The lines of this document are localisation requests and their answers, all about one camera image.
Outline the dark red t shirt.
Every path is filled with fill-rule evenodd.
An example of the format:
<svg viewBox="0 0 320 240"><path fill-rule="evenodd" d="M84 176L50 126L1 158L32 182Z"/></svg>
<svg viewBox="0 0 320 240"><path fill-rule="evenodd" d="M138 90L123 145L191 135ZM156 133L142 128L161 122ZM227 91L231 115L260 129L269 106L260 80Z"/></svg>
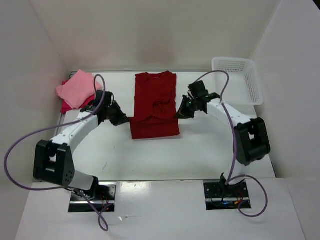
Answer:
<svg viewBox="0 0 320 240"><path fill-rule="evenodd" d="M177 75L170 71L135 75L133 140L173 137L180 134L175 118Z"/></svg>

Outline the light pink t shirt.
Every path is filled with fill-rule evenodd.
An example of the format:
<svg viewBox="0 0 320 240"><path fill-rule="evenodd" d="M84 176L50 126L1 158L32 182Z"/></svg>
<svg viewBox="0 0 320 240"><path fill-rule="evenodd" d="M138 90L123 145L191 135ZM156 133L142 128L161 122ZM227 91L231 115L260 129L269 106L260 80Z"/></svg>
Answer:
<svg viewBox="0 0 320 240"><path fill-rule="evenodd" d="M96 90L102 90L103 86L95 83L91 73L78 70L64 84L55 88L58 97L63 100L61 112L83 108L85 103L95 99Z"/></svg>

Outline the magenta t shirt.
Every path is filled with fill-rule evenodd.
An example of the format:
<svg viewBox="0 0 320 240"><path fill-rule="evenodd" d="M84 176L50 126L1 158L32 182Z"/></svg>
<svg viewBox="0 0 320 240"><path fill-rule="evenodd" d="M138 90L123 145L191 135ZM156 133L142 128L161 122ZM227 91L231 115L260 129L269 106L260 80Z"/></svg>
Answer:
<svg viewBox="0 0 320 240"><path fill-rule="evenodd" d="M65 114L71 110L84 108L90 101L95 99L95 90L92 79L80 80L79 82L62 82L62 107L60 112Z"/></svg>

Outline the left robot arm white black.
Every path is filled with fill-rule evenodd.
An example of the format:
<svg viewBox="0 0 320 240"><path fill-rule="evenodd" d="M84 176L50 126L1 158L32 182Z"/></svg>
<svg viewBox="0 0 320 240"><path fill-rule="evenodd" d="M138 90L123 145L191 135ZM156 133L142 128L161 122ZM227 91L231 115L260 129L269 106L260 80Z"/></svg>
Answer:
<svg viewBox="0 0 320 240"><path fill-rule="evenodd" d="M73 154L86 136L104 121L114 126L129 122L112 92L99 90L95 99L82 108L75 123L50 140L40 140L35 147L33 177L37 180L74 189L89 200L96 199L104 187L96 176L75 169Z"/></svg>

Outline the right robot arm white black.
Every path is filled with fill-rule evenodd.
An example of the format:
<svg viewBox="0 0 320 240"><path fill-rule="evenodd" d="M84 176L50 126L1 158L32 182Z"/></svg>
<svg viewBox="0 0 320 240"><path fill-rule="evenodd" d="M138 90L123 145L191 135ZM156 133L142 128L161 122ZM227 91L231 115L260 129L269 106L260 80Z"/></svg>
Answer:
<svg viewBox="0 0 320 240"><path fill-rule="evenodd" d="M246 167L271 151L265 121L260 117L251 118L225 103L219 94L209 93L202 80L188 86L188 94L182 96L175 118L193 119L197 111L231 128L233 160L219 179L220 193L230 197L243 182Z"/></svg>

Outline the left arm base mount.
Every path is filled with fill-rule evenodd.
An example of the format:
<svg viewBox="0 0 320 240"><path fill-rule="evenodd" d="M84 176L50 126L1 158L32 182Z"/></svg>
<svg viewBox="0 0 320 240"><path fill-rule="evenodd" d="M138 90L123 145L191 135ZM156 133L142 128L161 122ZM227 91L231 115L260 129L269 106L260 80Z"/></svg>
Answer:
<svg viewBox="0 0 320 240"><path fill-rule="evenodd" d="M100 192L94 197L89 198L91 204L100 212L105 208L104 212L115 211L115 198L116 198L116 182L100 182ZM90 213L94 212L88 202L76 193L72 193L70 196L69 213Z"/></svg>

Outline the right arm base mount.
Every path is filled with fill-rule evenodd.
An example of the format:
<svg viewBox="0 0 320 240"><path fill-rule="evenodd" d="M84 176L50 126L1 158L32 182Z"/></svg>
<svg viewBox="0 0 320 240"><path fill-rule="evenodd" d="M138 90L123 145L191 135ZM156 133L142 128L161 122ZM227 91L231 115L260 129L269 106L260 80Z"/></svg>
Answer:
<svg viewBox="0 0 320 240"><path fill-rule="evenodd" d="M251 209L247 184L243 181L235 190L224 193L218 180L203 182L205 205L207 211Z"/></svg>

